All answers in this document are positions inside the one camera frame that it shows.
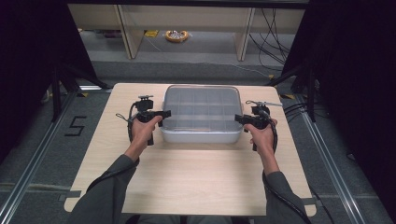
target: tabletop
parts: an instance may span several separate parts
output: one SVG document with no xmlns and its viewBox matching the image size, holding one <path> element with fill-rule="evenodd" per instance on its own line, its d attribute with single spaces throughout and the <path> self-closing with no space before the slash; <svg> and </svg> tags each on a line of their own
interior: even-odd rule
<svg viewBox="0 0 396 224">
<path fill-rule="evenodd" d="M 71 191 L 85 193 L 129 146 L 127 123 L 116 116 L 127 117 L 138 95 L 154 95 L 153 110 L 162 110 L 163 97 L 170 84 L 117 84 L 99 120 L 92 141 L 79 168 Z M 247 100 L 280 104 L 276 89 L 263 86 L 235 86 L 241 103 Z M 295 194 L 312 198 L 306 182 L 290 128 L 281 106 L 268 106 L 277 119 L 276 159 Z M 243 105 L 251 115 L 250 105 Z M 140 164 L 128 186 L 123 213 L 265 216 L 266 200 L 262 183 L 262 162 L 252 151 L 251 135 L 241 133 L 232 144 L 168 143 L 162 132 L 153 132 L 154 145 L 145 149 Z M 64 204 L 71 211 L 79 198 L 68 198 Z M 314 205 L 306 205 L 309 216 Z"/>
</svg>

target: black cable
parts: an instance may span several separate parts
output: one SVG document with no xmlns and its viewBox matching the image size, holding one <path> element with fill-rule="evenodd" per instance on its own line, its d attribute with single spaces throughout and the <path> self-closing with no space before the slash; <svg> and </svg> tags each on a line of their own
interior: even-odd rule
<svg viewBox="0 0 396 224">
<path fill-rule="evenodd" d="M 288 106 L 288 107 L 284 108 L 283 110 L 286 112 L 286 110 L 291 109 L 291 108 L 293 108 L 293 107 L 295 107 L 297 105 L 299 105 L 299 106 L 306 105 L 306 103 L 299 103 L 299 104 L 291 105 L 291 106 Z"/>
<path fill-rule="evenodd" d="M 309 189 L 312 191 L 312 193 L 315 194 L 315 197 L 318 198 L 319 201 L 321 201 L 321 203 L 323 204 L 323 201 L 320 199 L 319 195 L 314 191 L 314 189 L 308 184 Z M 334 220 L 332 219 L 332 215 L 330 214 L 329 210 L 326 208 L 326 206 L 323 204 L 323 209 L 326 212 L 327 216 L 330 219 L 330 222 L 333 224 Z"/>
<path fill-rule="evenodd" d="M 271 125 L 271 129 L 273 131 L 274 135 L 274 153 L 276 151 L 276 146 L 277 146 L 277 132 L 276 132 L 276 126 L 274 122 L 269 119 L 269 123 Z M 271 185 L 268 183 L 265 173 L 262 175 L 262 180 L 264 182 L 264 186 L 270 191 L 272 194 L 274 194 L 283 204 L 285 204 L 287 207 L 289 207 L 292 211 L 294 211 L 305 223 L 310 224 L 311 221 L 309 220 L 308 216 L 306 215 L 305 212 L 303 212 L 300 208 L 298 208 L 295 204 L 291 203 L 288 199 L 284 198 L 282 195 L 280 195 L 275 189 L 271 187 Z"/>
<path fill-rule="evenodd" d="M 279 63 L 282 63 L 282 64 L 285 63 L 284 61 L 282 61 L 281 59 L 276 57 L 275 54 L 273 54 L 270 51 L 268 51 L 267 49 L 263 48 L 262 46 L 263 46 L 264 43 L 262 43 L 260 45 L 259 43 L 257 43 L 257 41 L 253 38 L 253 36 L 251 34 L 249 34 L 249 36 L 250 36 L 251 40 L 253 41 L 253 43 L 257 46 L 257 48 L 259 48 L 260 51 L 266 53 L 268 56 L 270 56 L 271 58 L 273 58 L 274 60 L 276 60 Z"/>
<path fill-rule="evenodd" d="M 273 149 L 274 149 L 274 153 L 275 153 L 276 147 L 277 147 L 277 131 L 276 131 L 276 126 L 275 126 L 274 122 L 271 119 L 269 119 L 269 123 L 271 125 L 271 129 L 272 129 L 273 134 L 274 134 Z"/>
<path fill-rule="evenodd" d="M 278 44 L 278 48 L 275 47 L 275 46 L 273 46 L 273 45 L 271 45 L 271 44 L 269 44 L 268 42 L 267 42 L 267 44 L 270 45 L 271 47 L 273 47 L 274 49 L 279 49 L 279 50 L 280 50 L 280 53 L 281 53 L 282 56 L 283 56 L 283 58 L 286 60 L 286 56 L 285 56 L 285 54 L 284 54 L 284 50 L 283 50 L 283 49 L 285 49 L 288 53 L 289 53 L 290 49 L 288 49 L 288 48 L 286 48 L 285 46 L 283 46 L 283 45 L 280 43 L 280 41 L 279 41 L 279 37 L 277 36 L 277 29 L 276 29 L 276 9 L 273 8 L 273 21 L 271 22 L 271 25 L 270 25 L 270 23 L 269 23 L 267 17 L 265 16 L 265 13 L 264 13 L 264 10 L 263 10 L 263 9 L 262 9 L 262 15 L 264 16 L 265 22 L 267 23 L 268 28 L 269 28 L 269 33 L 268 33 L 268 34 L 271 34 L 271 35 L 273 36 L 274 40 L 275 40 L 276 43 Z"/>
</svg>

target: clear plastic tray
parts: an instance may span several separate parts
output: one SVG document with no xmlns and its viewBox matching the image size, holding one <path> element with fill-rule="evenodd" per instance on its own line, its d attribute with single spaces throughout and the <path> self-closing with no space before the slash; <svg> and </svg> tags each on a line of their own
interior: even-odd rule
<svg viewBox="0 0 396 224">
<path fill-rule="evenodd" d="M 235 114 L 242 115 L 235 87 L 172 85 L 163 110 L 172 112 L 161 127 L 167 142 L 233 143 L 242 132 L 242 125 L 234 121 Z"/>
</svg>

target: cable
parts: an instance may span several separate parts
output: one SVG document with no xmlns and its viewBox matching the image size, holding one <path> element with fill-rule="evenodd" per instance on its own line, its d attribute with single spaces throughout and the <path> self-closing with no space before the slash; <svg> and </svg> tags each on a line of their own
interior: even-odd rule
<svg viewBox="0 0 396 224">
<path fill-rule="evenodd" d="M 272 48 L 278 49 L 278 50 L 280 51 L 280 54 L 281 54 L 282 57 L 283 57 L 283 60 L 286 60 L 285 51 L 286 51 L 287 53 L 289 53 L 290 50 L 289 50 L 288 48 L 286 48 L 285 46 L 283 46 L 283 45 L 280 43 L 279 37 L 277 36 L 277 28 L 276 28 L 276 9 L 273 8 L 273 20 L 272 20 L 271 24 L 269 23 L 267 17 L 265 16 L 265 13 L 264 13 L 263 8 L 262 8 L 262 15 L 264 16 L 265 22 L 267 23 L 268 29 L 269 29 L 269 32 L 268 32 L 268 34 L 267 34 L 267 37 L 268 37 L 269 34 L 271 34 L 271 35 L 273 36 L 274 40 L 276 41 L 278 47 L 275 47 L 275 46 L 271 45 L 270 43 L 268 43 L 268 42 L 267 42 L 267 37 L 262 38 L 262 39 L 264 40 L 264 42 L 266 42 L 266 43 L 267 43 L 269 46 L 271 46 Z"/>
<path fill-rule="evenodd" d="M 271 125 L 271 129 L 273 131 L 274 135 L 274 153 L 276 151 L 276 145 L 277 145 L 277 132 L 276 132 L 276 126 L 274 122 L 269 119 L 269 123 Z M 309 220 L 308 216 L 306 215 L 305 212 L 303 212 L 300 208 L 298 208 L 295 204 L 291 203 L 288 199 L 284 198 L 282 195 L 280 195 L 275 189 L 271 187 L 271 185 L 268 183 L 265 173 L 262 175 L 262 180 L 264 182 L 264 186 L 270 191 L 274 196 L 276 196 L 283 204 L 285 204 L 287 207 L 289 207 L 293 212 L 295 212 L 305 223 L 310 224 L 311 221 Z"/>
<path fill-rule="evenodd" d="M 309 189 L 314 193 L 315 197 L 318 198 L 318 200 L 323 204 L 323 201 L 320 199 L 319 195 L 314 191 L 314 189 L 308 184 Z M 329 210 L 326 208 L 326 206 L 323 204 L 323 209 L 326 212 L 327 216 L 330 219 L 330 222 L 333 224 L 334 220 L 332 219 L 332 215 L 330 214 Z"/>
</svg>

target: black panel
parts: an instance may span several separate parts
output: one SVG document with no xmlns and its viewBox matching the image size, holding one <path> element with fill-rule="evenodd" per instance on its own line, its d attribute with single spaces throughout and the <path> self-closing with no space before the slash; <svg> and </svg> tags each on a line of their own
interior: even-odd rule
<svg viewBox="0 0 396 224">
<path fill-rule="evenodd" d="M 351 152 L 396 221 L 396 5 L 345 5 L 320 92 Z"/>
</svg>

